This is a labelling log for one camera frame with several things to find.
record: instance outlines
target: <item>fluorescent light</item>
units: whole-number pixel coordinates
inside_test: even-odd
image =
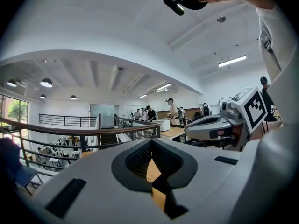
[[[159,90],[157,92],[165,92],[165,91],[169,91],[169,90],[167,88],[165,88],[165,89]]]
[[[239,62],[239,61],[242,61],[242,60],[245,60],[245,59],[246,59],[246,56],[241,56],[241,57],[238,57],[236,59],[233,59],[233,60],[230,60],[230,61],[227,61],[227,62],[222,62],[222,63],[219,64],[219,67],[224,66],[224,65],[229,65],[231,63]]]
[[[177,4],[177,6],[178,6],[179,8],[181,8],[182,10],[184,10],[184,9],[181,7],[181,5]]]
[[[162,90],[162,89],[164,89],[164,88],[166,88],[166,87],[168,87],[168,86],[170,86],[171,84],[167,84],[167,85],[165,85],[165,86],[162,86],[162,87],[160,87],[159,89],[157,89],[157,91],[159,91],[159,90]]]

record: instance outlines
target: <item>black shirt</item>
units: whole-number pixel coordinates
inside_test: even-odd
[[[156,112],[155,112],[154,110],[149,111],[149,113],[148,113],[148,117],[149,117],[149,120],[150,120],[152,117],[154,117],[153,120],[156,120]]]
[[[271,112],[271,105],[273,105],[274,103],[273,103],[272,99],[270,98],[267,90],[265,90],[264,88],[262,89],[261,94],[262,94],[262,97],[263,97],[263,101],[265,102],[267,112],[270,113]]]

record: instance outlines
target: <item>ceiling light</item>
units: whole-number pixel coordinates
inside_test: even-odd
[[[77,97],[76,97],[75,95],[72,95],[72,96],[70,97],[70,99],[77,99]]]
[[[161,89],[161,90],[159,90],[157,92],[165,92],[165,91],[169,91],[169,90],[167,88],[165,88],[165,89]]]
[[[239,62],[239,61],[242,61],[242,60],[245,60],[245,59],[246,59],[246,56],[241,56],[241,57],[238,57],[236,59],[229,60],[227,62],[219,63],[219,67],[224,66],[224,65],[229,65],[231,63]]]
[[[11,87],[17,87],[17,83],[14,79],[10,79],[9,81],[6,82]]]
[[[171,84],[167,84],[167,85],[165,85],[165,86],[162,86],[162,87],[160,87],[159,89],[157,89],[157,91],[159,91],[159,90],[162,90],[162,89],[164,89],[164,88],[166,88],[166,87],[168,87],[168,86],[170,86]]]
[[[53,86],[52,81],[49,78],[43,79],[41,81],[41,85],[44,86],[44,87],[48,87],[48,88],[51,88]]]

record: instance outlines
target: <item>white shirt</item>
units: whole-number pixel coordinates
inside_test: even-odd
[[[270,80],[273,82],[289,63],[299,58],[298,38],[277,4],[272,10],[257,8],[256,12],[261,30],[259,48]],[[273,53],[265,48],[263,42],[265,37],[270,40]]]
[[[182,114],[183,114],[183,118],[185,118],[185,110],[181,109],[181,111],[182,111]]]
[[[256,12],[260,20],[260,37],[268,36],[273,50],[273,53],[268,52],[263,42],[260,42],[260,51],[272,82],[268,93],[284,123],[297,124],[299,116],[297,34],[278,5],[275,5],[273,10],[257,8]]]
[[[146,112],[145,111],[142,112],[141,120],[146,120]]]
[[[139,119],[140,117],[141,117],[141,115],[140,115],[140,113],[139,112],[135,112],[134,113],[134,117],[135,117],[135,119]]]
[[[170,106],[170,113],[172,115],[172,118],[170,119],[171,125],[179,125],[179,119],[176,119],[178,116],[178,108],[176,105]]]

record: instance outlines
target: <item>ceiling beam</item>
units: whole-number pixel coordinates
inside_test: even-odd
[[[62,85],[61,82],[49,70],[47,70],[43,66],[43,62],[42,61],[33,60],[33,62],[43,71],[43,73],[45,74],[45,76],[47,78],[50,78],[51,80],[55,81],[55,83]]]
[[[96,64],[96,62],[94,62],[94,61],[85,61],[85,65],[86,65],[86,68],[87,68],[88,77],[92,81],[93,86],[94,87],[99,86],[98,77],[96,75],[97,74],[97,69],[96,69],[97,64]]]
[[[74,70],[71,68],[69,62],[66,59],[58,59],[57,64],[60,65],[60,67],[65,70],[67,74],[69,74],[72,81],[77,85],[81,86],[81,83],[79,82],[79,79],[74,75]]]
[[[114,67],[113,67],[113,71],[112,71],[112,76],[111,76],[110,86],[109,86],[110,91],[113,91],[113,88],[114,88],[114,84],[115,84],[115,80],[116,80],[118,71],[119,71],[119,70],[118,70],[118,67],[117,67],[117,66],[114,66]]]
[[[239,11],[243,11],[243,9],[246,9],[250,6],[248,6],[248,4],[246,3],[241,3],[238,4],[236,6],[230,7],[226,10],[221,11],[221,14],[227,14],[227,13],[233,13],[234,15],[237,14],[237,12],[235,12],[235,10]],[[180,46],[184,45],[186,42],[190,41],[191,39],[204,34],[205,32],[212,30],[215,26],[218,26],[218,23],[213,22],[216,21],[218,17],[218,14],[211,16],[207,19],[205,19],[204,21],[202,21],[199,24],[196,24],[195,26],[193,26],[192,28],[190,28],[189,30],[187,30],[184,34],[182,34],[181,36],[179,36],[177,39],[175,39],[174,41],[172,41],[169,46],[171,50],[176,50],[178,49]]]
[[[130,90],[132,90],[144,77],[146,76],[146,74],[138,74],[133,80],[132,82],[126,87],[124,94],[127,94],[130,92]]]

